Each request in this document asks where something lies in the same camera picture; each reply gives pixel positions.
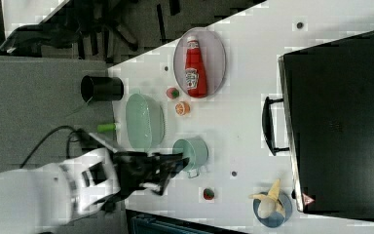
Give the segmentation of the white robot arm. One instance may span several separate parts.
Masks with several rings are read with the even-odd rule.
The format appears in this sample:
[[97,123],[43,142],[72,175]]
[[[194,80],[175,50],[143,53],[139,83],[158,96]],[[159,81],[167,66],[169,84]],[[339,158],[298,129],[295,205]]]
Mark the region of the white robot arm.
[[164,194],[189,159],[128,151],[106,136],[83,133],[100,145],[79,157],[0,173],[0,234],[56,234],[77,219],[112,213],[134,191]]

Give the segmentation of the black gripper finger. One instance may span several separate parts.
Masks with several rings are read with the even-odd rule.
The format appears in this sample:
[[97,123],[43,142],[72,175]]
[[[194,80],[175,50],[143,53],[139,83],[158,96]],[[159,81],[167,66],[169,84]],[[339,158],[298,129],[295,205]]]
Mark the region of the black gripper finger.
[[188,157],[184,157],[182,153],[155,153],[154,157],[159,161],[160,174],[162,176],[175,177],[185,167],[187,167],[190,162],[190,159]]
[[162,182],[142,182],[139,184],[140,187],[150,189],[154,194],[158,196],[163,196],[168,187],[167,181]]

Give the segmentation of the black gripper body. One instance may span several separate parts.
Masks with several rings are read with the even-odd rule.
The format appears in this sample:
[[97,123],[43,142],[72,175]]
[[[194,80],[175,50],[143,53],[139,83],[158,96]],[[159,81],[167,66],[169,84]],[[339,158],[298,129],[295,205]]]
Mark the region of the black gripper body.
[[132,192],[144,190],[144,183],[153,174],[157,165],[156,159],[145,152],[125,151],[112,156],[117,173],[120,191],[114,195],[115,199],[127,199]]

